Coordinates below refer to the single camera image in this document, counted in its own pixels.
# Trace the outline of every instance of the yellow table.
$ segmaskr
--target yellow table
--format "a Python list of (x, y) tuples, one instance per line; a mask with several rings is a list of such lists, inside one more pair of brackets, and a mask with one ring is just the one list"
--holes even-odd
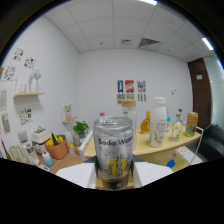
[[(180, 140), (178, 142), (173, 142), (169, 139), (171, 136), (171, 127), (170, 127), (170, 131), (166, 133), (163, 146), (155, 148), (148, 144), (149, 139), (148, 134), (142, 134), (139, 129), (137, 129), (136, 132), (137, 132), (137, 144), (136, 149), (133, 151), (133, 154), (142, 158), (148, 163), (154, 163), (157, 165), (166, 166), (167, 162), (171, 159), (172, 155), (176, 153), (177, 155), (175, 159), (176, 164), (173, 167), (174, 172), (190, 165), (189, 162), (176, 151), (176, 148), (189, 144), (193, 141), (199, 140), (199, 138), (201, 137), (201, 134), (199, 134), (198, 132), (195, 133), (194, 137), (187, 137), (184, 134), (185, 127), (182, 127), (182, 134), (180, 135)], [(89, 159), (90, 157), (96, 155), (93, 138), (90, 140), (87, 148), (85, 149), (84, 154), (86, 159)]]

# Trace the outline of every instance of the green plant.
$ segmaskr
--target green plant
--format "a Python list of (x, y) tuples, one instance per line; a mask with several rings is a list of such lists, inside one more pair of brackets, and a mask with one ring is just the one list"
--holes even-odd
[(76, 121), (76, 125), (73, 126), (73, 130), (76, 134), (80, 134), (83, 131), (85, 132), (85, 134), (87, 134), (89, 130), (89, 126), (88, 124), (86, 124), (85, 121), (83, 122)]

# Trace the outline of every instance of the air vent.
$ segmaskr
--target air vent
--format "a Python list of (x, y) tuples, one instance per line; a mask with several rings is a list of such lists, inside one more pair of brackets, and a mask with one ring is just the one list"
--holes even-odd
[(122, 45), (131, 45), (131, 40), (122, 40), (121, 44)]
[(152, 44), (157, 44), (160, 43), (159, 41), (156, 40), (150, 40), (150, 39), (145, 39), (142, 38), (141, 43), (139, 44), (138, 47), (144, 47), (144, 46), (148, 46), (148, 45), (152, 45)]

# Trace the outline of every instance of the ceiling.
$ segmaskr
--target ceiling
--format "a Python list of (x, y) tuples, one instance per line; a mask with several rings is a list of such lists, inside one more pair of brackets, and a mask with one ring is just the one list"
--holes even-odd
[[(51, 9), (44, 16), (80, 53), (128, 48), (154, 51), (185, 62), (215, 55), (190, 22), (160, 3), (72, 0)], [(143, 38), (150, 41), (139, 47)]]

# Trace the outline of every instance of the potted plant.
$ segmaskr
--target potted plant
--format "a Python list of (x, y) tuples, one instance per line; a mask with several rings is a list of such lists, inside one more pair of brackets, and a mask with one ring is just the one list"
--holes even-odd
[(85, 121), (83, 122), (76, 121), (76, 125), (73, 126), (73, 130), (76, 134), (79, 135), (80, 138), (85, 138), (85, 135), (89, 131), (89, 126), (88, 124), (86, 124)]
[(65, 112), (67, 121), (72, 119), (71, 110), (72, 110), (72, 101), (67, 101), (65, 103)]

